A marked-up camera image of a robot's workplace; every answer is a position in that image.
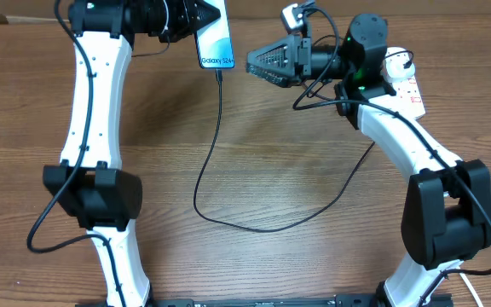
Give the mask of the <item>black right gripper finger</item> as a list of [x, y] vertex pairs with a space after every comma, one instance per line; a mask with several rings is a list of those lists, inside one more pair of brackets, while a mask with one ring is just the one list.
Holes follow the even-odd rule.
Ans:
[[288, 35], [275, 43], [255, 49], [247, 54], [246, 68], [251, 70], [293, 71], [297, 60], [297, 48], [301, 38]]
[[300, 84], [300, 80], [298, 78], [285, 77], [275, 72], [265, 70], [261, 67], [253, 66], [251, 64], [247, 65], [247, 72], [255, 77], [263, 79], [281, 88], [290, 88], [292, 86], [297, 86]]

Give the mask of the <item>Samsung Galaxy smartphone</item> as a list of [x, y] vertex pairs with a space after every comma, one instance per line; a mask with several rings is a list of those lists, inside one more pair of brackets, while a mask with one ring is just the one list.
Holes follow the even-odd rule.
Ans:
[[199, 65], [203, 69], [232, 69], [235, 62], [226, 3], [224, 0], [206, 2], [220, 9], [221, 17], [195, 33]]

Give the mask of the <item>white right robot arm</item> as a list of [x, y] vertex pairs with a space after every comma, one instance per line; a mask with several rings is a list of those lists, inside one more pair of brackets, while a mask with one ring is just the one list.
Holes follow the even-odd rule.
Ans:
[[419, 124], [424, 114], [409, 53], [387, 44], [377, 14], [359, 14], [335, 44], [313, 42], [309, 9], [286, 8], [288, 34], [247, 55], [250, 74], [282, 88], [335, 82], [332, 105], [372, 139], [407, 181], [401, 219], [405, 255], [373, 294], [338, 295], [339, 306], [449, 306], [436, 289], [491, 246], [491, 179], [480, 160], [464, 161]]

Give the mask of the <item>white power strip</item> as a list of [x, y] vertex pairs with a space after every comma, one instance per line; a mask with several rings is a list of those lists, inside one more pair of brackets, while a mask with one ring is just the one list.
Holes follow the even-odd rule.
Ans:
[[415, 77], [394, 82], [398, 108], [407, 116], [420, 119], [425, 115], [425, 106]]

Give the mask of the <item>white USB wall charger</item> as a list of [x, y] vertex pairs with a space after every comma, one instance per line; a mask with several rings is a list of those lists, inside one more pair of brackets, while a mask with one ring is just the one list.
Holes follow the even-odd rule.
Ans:
[[388, 83], [397, 83], [415, 75], [413, 52], [403, 47], [389, 47], [383, 60], [382, 73]]

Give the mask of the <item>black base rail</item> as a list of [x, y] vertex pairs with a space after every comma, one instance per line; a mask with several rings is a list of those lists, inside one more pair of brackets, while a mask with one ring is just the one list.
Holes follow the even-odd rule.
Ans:
[[172, 299], [147, 301], [147, 307], [385, 307], [374, 294], [340, 294], [330, 298], [291, 298], [258, 300], [212, 300]]

